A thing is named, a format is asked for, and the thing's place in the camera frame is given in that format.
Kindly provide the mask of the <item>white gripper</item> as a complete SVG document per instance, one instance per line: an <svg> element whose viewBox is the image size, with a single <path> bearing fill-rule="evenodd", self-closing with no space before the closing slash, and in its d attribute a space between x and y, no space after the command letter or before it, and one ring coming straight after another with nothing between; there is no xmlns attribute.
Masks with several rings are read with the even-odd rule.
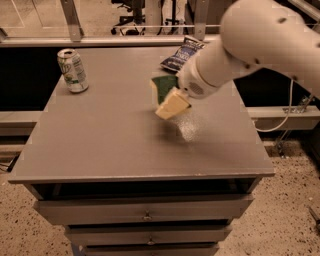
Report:
<svg viewBox="0 0 320 256"><path fill-rule="evenodd" d="M177 73L179 89L174 87L166 95L155 111L158 117L164 120L175 117L191 106L188 97L204 99L219 90L200 75L196 58L196 55L192 56Z"/></svg>

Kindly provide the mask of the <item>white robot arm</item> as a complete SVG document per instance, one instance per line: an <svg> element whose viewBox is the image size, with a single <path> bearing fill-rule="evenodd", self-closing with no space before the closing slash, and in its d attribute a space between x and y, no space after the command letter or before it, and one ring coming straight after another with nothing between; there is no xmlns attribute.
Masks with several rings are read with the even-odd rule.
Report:
<svg viewBox="0 0 320 256"><path fill-rule="evenodd" d="M320 97L320 34L274 0L237 0L222 16L219 35L178 72L178 85L159 104L166 120L229 81L266 68Z"/></svg>

